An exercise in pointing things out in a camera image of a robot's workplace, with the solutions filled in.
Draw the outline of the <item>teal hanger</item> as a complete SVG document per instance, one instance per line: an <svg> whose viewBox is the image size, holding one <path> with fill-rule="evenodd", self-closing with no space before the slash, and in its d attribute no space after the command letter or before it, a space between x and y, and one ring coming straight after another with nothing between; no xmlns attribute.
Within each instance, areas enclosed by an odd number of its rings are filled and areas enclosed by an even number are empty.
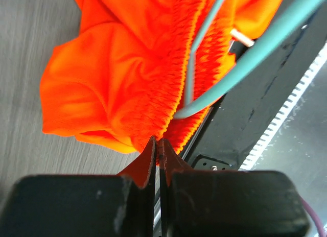
<svg viewBox="0 0 327 237"><path fill-rule="evenodd" d="M291 0L281 13L282 0L245 0L249 23L237 14L237 0L200 0L192 15L191 39L181 96L173 119L185 119L215 103L298 29L325 0Z"/></svg>

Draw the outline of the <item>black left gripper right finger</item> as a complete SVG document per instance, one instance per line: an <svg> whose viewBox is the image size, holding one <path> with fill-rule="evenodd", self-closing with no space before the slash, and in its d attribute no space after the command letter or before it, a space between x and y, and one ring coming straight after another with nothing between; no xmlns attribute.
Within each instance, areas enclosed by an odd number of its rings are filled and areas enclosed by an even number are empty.
<svg viewBox="0 0 327 237"><path fill-rule="evenodd" d="M158 143L162 236L304 236L309 219L278 171L193 169Z"/></svg>

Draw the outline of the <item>orange shorts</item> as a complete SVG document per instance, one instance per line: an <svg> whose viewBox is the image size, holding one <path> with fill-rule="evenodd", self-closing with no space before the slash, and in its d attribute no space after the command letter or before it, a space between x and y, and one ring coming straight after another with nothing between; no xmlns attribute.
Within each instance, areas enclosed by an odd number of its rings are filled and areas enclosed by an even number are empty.
<svg viewBox="0 0 327 237"><path fill-rule="evenodd" d="M180 153L208 113L173 118L214 1L75 0L79 34L54 48L40 80L43 132L125 154L155 136Z"/></svg>

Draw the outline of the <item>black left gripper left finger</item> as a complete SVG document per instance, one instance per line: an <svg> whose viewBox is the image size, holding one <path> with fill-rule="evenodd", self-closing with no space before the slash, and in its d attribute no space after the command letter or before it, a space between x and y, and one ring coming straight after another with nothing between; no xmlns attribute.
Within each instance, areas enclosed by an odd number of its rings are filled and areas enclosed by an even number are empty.
<svg viewBox="0 0 327 237"><path fill-rule="evenodd" d="M1 213L1 236L152 236L156 139L117 175L31 175Z"/></svg>

